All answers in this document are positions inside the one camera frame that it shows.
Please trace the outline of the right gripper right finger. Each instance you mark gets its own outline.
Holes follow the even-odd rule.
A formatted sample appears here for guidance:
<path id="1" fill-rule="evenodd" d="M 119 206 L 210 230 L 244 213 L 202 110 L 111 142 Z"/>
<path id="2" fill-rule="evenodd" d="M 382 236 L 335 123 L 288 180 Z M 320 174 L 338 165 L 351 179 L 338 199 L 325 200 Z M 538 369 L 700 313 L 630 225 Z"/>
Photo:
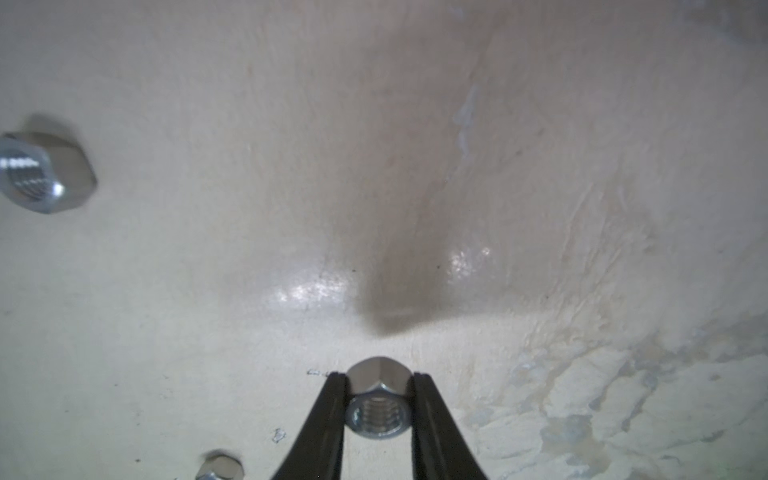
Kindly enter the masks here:
<path id="1" fill-rule="evenodd" d="M 486 480 L 434 380 L 415 373 L 412 467 L 416 480 Z"/>

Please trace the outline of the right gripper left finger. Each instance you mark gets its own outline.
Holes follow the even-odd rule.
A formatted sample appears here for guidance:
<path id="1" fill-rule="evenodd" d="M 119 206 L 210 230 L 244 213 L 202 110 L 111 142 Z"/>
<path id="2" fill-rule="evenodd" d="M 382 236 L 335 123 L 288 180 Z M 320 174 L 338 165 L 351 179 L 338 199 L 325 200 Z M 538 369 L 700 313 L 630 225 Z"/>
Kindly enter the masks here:
<path id="1" fill-rule="evenodd" d="M 274 480 L 339 480 L 342 471 L 347 377 L 332 372 Z"/>

